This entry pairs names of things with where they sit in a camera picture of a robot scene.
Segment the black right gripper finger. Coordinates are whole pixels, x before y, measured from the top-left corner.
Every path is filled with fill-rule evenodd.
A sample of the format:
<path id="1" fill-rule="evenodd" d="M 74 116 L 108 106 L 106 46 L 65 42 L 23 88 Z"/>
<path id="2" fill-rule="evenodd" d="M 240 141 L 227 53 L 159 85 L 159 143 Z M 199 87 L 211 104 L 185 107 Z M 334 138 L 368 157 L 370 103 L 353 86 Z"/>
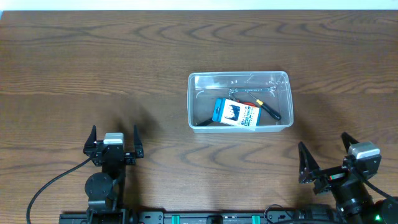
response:
<path id="1" fill-rule="evenodd" d="M 350 148 L 351 145 L 359 143 L 355 138 L 353 138 L 347 132 L 343 132 L 341 134 L 341 139 L 343 141 L 343 145 L 344 145 L 344 147 L 346 149 L 346 152 L 349 151 L 349 148 Z"/>
<path id="2" fill-rule="evenodd" d="M 303 142 L 298 144 L 299 179 L 316 179 L 320 167 Z"/>

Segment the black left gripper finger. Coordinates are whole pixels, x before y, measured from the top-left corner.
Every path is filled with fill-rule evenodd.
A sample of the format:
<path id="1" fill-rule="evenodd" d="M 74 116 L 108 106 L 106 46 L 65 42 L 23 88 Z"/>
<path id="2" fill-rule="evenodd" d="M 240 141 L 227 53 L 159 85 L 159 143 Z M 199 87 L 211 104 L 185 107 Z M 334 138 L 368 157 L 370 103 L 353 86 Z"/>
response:
<path id="1" fill-rule="evenodd" d="M 139 136 L 139 130 L 136 125 L 134 125 L 134 148 L 135 149 L 142 149 L 142 141 Z"/>
<path id="2" fill-rule="evenodd" d="M 86 140 L 86 143 L 84 145 L 84 148 L 92 148 L 92 147 L 96 147 L 96 126 L 93 125 L 92 129 L 91 129 L 91 133 L 88 137 L 88 139 Z"/>

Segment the black yellow screwdriver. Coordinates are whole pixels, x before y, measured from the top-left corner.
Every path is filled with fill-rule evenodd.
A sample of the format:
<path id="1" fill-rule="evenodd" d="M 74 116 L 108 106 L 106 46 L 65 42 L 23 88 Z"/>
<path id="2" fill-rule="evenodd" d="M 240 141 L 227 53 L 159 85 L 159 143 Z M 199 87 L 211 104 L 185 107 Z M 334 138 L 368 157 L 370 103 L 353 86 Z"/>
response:
<path id="1" fill-rule="evenodd" d="M 279 112 L 271 108 L 268 104 L 265 102 L 261 101 L 259 98 L 256 98 L 252 93 L 248 92 L 248 95 L 251 96 L 252 98 L 255 99 L 256 103 L 264 110 L 266 111 L 273 119 L 280 121 L 282 119 L 281 115 Z"/>

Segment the small steel claw hammer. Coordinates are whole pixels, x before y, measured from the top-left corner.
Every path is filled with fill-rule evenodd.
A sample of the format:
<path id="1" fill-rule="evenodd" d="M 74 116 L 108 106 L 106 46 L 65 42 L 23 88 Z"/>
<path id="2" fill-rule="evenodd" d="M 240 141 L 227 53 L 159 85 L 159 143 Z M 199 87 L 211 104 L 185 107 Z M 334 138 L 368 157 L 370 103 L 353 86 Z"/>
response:
<path id="1" fill-rule="evenodd" d="M 205 120 L 205 121 L 202 121 L 202 122 L 200 122 L 200 123 L 197 123 L 196 126 L 198 126 L 198 127 L 208 126 L 208 125 L 212 124 L 213 122 L 214 122 L 214 121 L 213 121 L 211 118 L 209 118 L 209 119 L 207 119 L 207 120 Z"/>

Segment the clear plastic storage container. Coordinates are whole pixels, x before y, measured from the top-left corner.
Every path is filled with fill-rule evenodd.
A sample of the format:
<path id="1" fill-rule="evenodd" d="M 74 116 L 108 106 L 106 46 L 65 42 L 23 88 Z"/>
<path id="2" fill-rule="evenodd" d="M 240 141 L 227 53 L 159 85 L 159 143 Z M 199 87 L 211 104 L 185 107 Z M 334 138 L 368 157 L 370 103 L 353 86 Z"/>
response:
<path id="1" fill-rule="evenodd" d="M 256 98 L 279 112 L 282 119 L 277 121 L 264 111 L 248 93 L 229 95 L 230 88 L 267 88 L 275 86 L 274 92 L 250 92 Z M 218 98 L 235 97 L 250 102 L 261 109 L 259 124 L 255 129 L 228 126 L 214 121 L 208 126 L 198 127 L 197 123 L 212 119 Z M 289 77 L 284 71 L 265 72 L 197 72 L 190 74 L 187 88 L 188 123 L 195 133 L 261 133 L 279 132 L 293 125 L 294 112 Z"/>

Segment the blue white cardboard box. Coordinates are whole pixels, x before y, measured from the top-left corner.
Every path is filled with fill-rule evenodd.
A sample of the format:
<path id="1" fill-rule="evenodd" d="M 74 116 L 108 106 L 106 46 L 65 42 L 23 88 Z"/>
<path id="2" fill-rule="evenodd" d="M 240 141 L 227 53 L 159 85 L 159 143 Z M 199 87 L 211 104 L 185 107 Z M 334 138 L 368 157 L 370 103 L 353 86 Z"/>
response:
<path id="1" fill-rule="evenodd" d="M 234 100 L 218 98 L 212 120 L 228 126 L 255 129 L 261 117 L 261 109 Z"/>

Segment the silver combination wrench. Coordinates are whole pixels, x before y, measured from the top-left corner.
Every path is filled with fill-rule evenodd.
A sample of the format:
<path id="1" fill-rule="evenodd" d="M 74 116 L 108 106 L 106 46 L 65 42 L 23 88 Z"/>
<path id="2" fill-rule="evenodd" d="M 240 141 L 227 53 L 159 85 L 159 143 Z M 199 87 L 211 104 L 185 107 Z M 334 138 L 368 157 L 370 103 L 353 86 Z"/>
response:
<path id="1" fill-rule="evenodd" d="M 236 94 L 236 93 L 249 93 L 249 92 L 274 92 L 276 91 L 275 86 L 267 87 L 267 88 L 230 88 L 228 90 L 228 94 Z"/>

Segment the red handled pliers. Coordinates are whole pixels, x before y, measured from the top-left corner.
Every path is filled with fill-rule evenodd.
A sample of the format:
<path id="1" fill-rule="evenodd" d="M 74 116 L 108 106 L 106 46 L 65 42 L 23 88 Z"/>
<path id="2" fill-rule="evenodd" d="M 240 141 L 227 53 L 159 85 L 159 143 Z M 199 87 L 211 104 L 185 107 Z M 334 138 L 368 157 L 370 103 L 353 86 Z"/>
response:
<path id="1" fill-rule="evenodd" d="M 248 105 L 248 106 L 253 106 L 253 107 L 257 107 L 255 104 L 250 103 L 250 102 L 243 102 L 240 101 L 239 99 L 235 98 L 235 97 L 231 97 L 230 100 L 236 101 L 238 103 L 244 104 L 244 105 Z"/>

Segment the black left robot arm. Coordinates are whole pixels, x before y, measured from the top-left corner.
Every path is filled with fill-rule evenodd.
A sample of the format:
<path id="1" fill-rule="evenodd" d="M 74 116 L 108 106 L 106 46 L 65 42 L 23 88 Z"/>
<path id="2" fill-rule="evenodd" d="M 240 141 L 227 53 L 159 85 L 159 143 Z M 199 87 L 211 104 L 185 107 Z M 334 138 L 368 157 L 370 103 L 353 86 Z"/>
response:
<path id="1" fill-rule="evenodd" d="M 144 157 L 144 149 L 137 126 L 133 132 L 133 151 L 125 151 L 123 133 L 107 133 L 98 140 L 93 126 L 83 153 L 101 172 L 91 175 L 85 184 L 88 196 L 88 223 L 137 223 L 138 217 L 123 203 L 126 167 Z"/>

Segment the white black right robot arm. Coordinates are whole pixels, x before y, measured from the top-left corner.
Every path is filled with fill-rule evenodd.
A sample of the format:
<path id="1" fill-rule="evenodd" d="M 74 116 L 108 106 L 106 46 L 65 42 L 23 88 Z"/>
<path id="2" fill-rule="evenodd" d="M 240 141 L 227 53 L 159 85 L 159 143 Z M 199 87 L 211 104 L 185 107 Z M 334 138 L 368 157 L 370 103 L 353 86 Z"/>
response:
<path id="1" fill-rule="evenodd" d="M 331 193 L 336 202 L 331 222 L 397 223 L 397 197 L 370 183 L 381 163 L 381 150 L 371 141 L 341 134 L 347 155 L 342 165 L 321 169 L 303 142 L 298 144 L 301 184 L 313 183 L 316 195 Z"/>

